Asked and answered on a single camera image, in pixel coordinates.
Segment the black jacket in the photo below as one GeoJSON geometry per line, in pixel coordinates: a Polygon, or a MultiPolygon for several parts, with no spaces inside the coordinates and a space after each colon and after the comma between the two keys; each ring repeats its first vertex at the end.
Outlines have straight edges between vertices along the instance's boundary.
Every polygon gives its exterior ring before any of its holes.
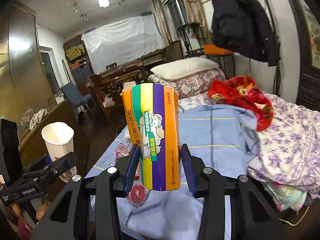
{"type": "Polygon", "coordinates": [[[212,0],[212,42],[275,66],[279,45],[269,19],[257,0],[212,0]]]}

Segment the black tripod clamp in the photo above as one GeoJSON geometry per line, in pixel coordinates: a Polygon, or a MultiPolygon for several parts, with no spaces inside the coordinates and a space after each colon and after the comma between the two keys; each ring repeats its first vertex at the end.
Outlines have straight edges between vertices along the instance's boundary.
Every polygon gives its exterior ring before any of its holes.
{"type": "MultiPolygon", "coordinates": [[[[95,239],[122,240],[116,198],[124,198],[131,191],[139,158],[140,149],[135,144],[129,156],[120,158],[100,175],[88,179],[73,176],[39,222],[31,240],[89,239],[90,195],[96,195],[95,239]]],[[[204,197],[198,239],[224,239],[225,195],[230,195],[232,240],[286,239],[272,208],[247,176],[221,176],[205,167],[202,159],[191,156],[186,144],[181,148],[181,158],[190,192],[195,198],[204,197]]]]}
{"type": "Polygon", "coordinates": [[[21,175],[9,187],[0,191],[0,199],[5,206],[14,202],[24,203],[47,194],[47,188],[62,173],[78,164],[78,156],[70,152],[47,164],[49,154],[43,155],[29,167],[22,170],[21,175]]]}

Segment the red object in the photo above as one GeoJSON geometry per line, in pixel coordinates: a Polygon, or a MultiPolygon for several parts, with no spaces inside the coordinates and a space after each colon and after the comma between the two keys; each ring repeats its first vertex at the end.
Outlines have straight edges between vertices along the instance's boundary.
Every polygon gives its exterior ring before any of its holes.
{"type": "Polygon", "coordinates": [[[135,184],[126,199],[134,206],[140,207],[147,198],[146,188],[142,184],[135,184]]]}
{"type": "Polygon", "coordinates": [[[22,219],[18,219],[18,236],[21,240],[29,240],[32,233],[27,229],[22,219]]]}
{"type": "Polygon", "coordinates": [[[207,95],[214,100],[224,99],[227,105],[253,111],[258,119],[257,131],[262,131],[271,124],[272,105],[251,77],[237,76],[223,82],[214,80],[207,95]]]}

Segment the red floral fabric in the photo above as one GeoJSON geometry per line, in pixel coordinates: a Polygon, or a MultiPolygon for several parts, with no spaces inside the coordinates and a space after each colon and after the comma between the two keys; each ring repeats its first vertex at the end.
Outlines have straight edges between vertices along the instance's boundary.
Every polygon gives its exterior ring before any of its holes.
{"type": "Polygon", "coordinates": [[[272,105],[251,77],[238,76],[223,82],[214,80],[207,95],[216,102],[224,99],[223,103],[227,105],[239,106],[253,111],[258,119],[257,131],[262,131],[271,124],[272,105]]]}

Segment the white cable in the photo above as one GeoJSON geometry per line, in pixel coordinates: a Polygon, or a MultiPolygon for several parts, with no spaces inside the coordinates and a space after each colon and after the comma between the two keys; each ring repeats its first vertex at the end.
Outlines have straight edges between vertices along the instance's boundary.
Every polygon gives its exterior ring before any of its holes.
{"type": "Polygon", "coordinates": [[[279,218],[279,220],[281,220],[282,222],[285,222],[285,223],[289,224],[289,225],[292,226],[292,227],[295,227],[295,226],[298,225],[298,224],[301,222],[301,220],[304,218],[304,216],[306,215],[306,213],[307,213],[308,210],[309,210],[309,207],[310,207],[310,206],[308,206],[308,208],[307,208],[307,210],[305,211],[305,213],[303,214],[302,218],[300,218],[300,220],[299,220],[296,224],[291,224],[290,222],[288,222],[288,221],[286,221],[286,220],[283,220],[283,219],[281,219],[281,218],[279,218]]]}

